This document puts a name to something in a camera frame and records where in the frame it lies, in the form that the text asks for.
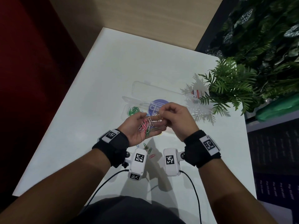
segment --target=left hand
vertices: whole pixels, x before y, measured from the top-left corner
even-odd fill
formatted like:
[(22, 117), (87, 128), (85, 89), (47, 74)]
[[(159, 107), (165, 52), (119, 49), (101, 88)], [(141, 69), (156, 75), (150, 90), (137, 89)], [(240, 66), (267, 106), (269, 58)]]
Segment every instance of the left hand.
[(153, 122), (154, 127), (160, 127), (160, 129), (155, 130), (155, 131), (150, 131), (150, 134), (146, 137), (144, 134), (144, 131), (138, 132), (138, 129), (140, 125), (143, 123), (144, 119), (147, 119), (150, 117), (152, 121), (157, 121), (159, 120), (158, 116), (148, 116), (146, 117), (145, 112), (138, 112), (135, 113), (134, 115), (128, 117), (123, 124), (121, 124), (117, 129), (121, 132), (123, 132), (128, 140), (129, 140), (129, 146), (135, 146), (137, 144), (140, 144), (143, 142), (146, 138), (150, 138), (153, 136), (157, 136), (162, 133), (162, 131), (166, 130), (166, 120), (162, 120), (159, 122)]

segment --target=dark clothing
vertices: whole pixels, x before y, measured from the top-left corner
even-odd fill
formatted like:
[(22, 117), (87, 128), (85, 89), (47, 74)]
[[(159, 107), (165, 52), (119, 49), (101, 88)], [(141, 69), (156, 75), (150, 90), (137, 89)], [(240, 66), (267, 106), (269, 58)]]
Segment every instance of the dark clothing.
[(69, 222), (69, 224), (74, 223), (184, 224), (184, 222), (169, 209), (130, 196), (103, 199), (93, 203)]

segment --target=blue circular label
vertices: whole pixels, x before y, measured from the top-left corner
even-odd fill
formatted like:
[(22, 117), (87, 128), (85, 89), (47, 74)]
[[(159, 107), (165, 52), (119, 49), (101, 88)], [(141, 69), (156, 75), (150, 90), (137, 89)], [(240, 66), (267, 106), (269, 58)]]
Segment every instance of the blue circular label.
[(153, 102), (150, 103), (148, 114), (152, 116), (154, 112), (158, 112), (160, 108), (167, 103), (169, 102), (163, 99), (154, 100)]

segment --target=black cable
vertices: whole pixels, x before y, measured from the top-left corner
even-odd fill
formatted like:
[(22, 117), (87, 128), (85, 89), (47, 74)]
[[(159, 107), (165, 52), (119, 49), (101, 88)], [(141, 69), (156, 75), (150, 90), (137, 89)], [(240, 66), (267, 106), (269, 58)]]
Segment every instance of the black cable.
[(115, 173), (114, 175), (112, 175), (110, 178), (108, 178), (107, 181), (105, 181), (96, 191), (95, 193), (93, 194), (92, 198), (89, 200), (88, 204), (85, 206), (85, 208), (83, 209), (83, 211), (87, 208), (87, 206), (90, 204), (90, 202), (92, 201), (92, 199), (95, 197), (95, 194), (99, 191), (100, 188), (102, 188), (103, 185), (105, 185), (111, 178), (113, 178), (115, 175), (121, 173), (121, 172), (124, 172), (124, 171), (129, 171), (128, 169), (125, 169), (125, 170), (121, 170), (117, 173)]
[(199, 220), (200, 220), (200, 224), (202, 224), (202, 215), (200, 214), (200, 205), (199, 205), (199, 199), (198, 199), (198, 195), (197, 195), (197, 192), (196, 192), (196, 189), (195, 189), (195, 186), (193, 184), (193, 182), (191, 181), (191, 178), (185, 173), (183, 172), (182, 170), (180, 170), (181, 173), (184, 173), (190, 180), (193, 188), (194, 188), (194, 191), (195, 191), (195, 194), (196, 194), (196, 197), (197, 197), (197, 202), (198, 202), (198, 210), (199, 210)]

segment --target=red wall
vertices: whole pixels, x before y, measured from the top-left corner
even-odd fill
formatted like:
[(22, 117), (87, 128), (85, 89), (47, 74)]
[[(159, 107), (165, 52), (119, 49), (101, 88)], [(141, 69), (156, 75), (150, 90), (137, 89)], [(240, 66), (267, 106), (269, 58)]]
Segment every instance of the red wall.
[(11, 194), (84, 59), (48, 0), (0, 0), (0, 194)]

